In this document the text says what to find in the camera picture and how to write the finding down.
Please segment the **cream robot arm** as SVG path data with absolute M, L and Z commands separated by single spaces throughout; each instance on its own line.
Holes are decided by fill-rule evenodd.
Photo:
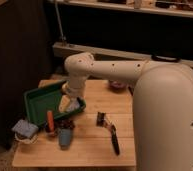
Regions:
M 70 98 L 84 95 L 94 76 L 133 87 L 137 171 L 193 171 L 193 69 L 158 61 L 97 61 L 89 53 L 65 60 Z

